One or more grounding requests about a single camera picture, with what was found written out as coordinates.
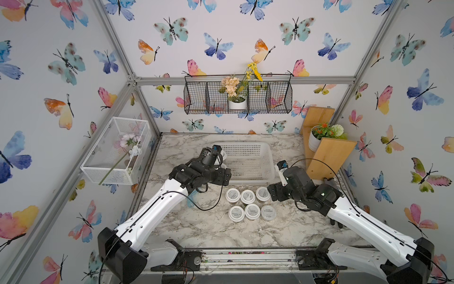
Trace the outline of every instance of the white wire basket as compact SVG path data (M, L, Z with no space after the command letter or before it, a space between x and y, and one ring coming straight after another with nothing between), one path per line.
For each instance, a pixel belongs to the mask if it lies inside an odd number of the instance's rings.
M132 149L132 146L122 148L120 139L125 134L134 133L143 148L137 157L129 158L127 154L110 172L103 184L130 184L136 183L139 167L145 156L146 147L150 140L150 126L146 120L135 120L122 117L112 117L100 138L91 149L80 169L87 175L91 182L99 183L110 169Z

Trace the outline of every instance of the orange butterfly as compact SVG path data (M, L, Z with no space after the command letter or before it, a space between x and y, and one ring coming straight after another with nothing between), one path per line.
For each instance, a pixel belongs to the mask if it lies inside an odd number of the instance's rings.
M73 110L71 109L71 104L69 103L69 94L66 94L66 99L68 103L64 103L61 100L53 99L44 99L44 105L47 110L54 114L55 116L60 115L59 125L61 128L66 128L68 130L73 126Z

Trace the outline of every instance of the potted plant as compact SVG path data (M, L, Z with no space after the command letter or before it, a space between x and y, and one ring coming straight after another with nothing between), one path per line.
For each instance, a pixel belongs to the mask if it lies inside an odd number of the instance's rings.
M251 78L252 73L254 73L255 78L257 78L259 81L263 81L260 73L257 70L257 64L254 62L247 65L241 82L237 77L234 76L229 76L222 79L222 88L219 90L219 92L227 92L228 108L230 110L247 109L247 95L249 90L248 86L249 82L253 80Z
M330 126L328 123L320 123L311 130L311 135L309 136L309 149L316 152L323 137L346 140L347 133L344 133L342 125L336 124Z

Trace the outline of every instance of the wire basket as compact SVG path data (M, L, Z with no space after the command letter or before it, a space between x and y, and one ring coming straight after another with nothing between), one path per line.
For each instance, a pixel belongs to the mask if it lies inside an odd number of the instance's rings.
M291 111L292 88L288 80L253 80L242 92L246 97L247 109L231 110L228 95L220 75L216 79L200 82L188 81L184 86L184 111L186 114L285 114Z
M145 155L151 135L150 126L146 120L112 117L103 130L96 144L91 149L91 154L85 158L80 169L87 175L91 182L99 183L110 169L132 147L122 148L120 139L125 134L134 133L138 137L139 148L143 148L137 157L129 159L127 154L110 172L103 184L129 184L137 180L138 169Z

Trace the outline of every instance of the black wire basket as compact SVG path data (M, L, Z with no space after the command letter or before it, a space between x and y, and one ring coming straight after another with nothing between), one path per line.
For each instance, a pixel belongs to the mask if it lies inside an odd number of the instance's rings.
M231 110L228 106L228 96L222 85L223 75L207 75L204 81L188 81L186 76L184 86L184 111L186 114L288 114L292 106L292 88L290 78L286 80L270 80L265 77L263 82L253 80L242 91L246 96L247 108L244 110Z

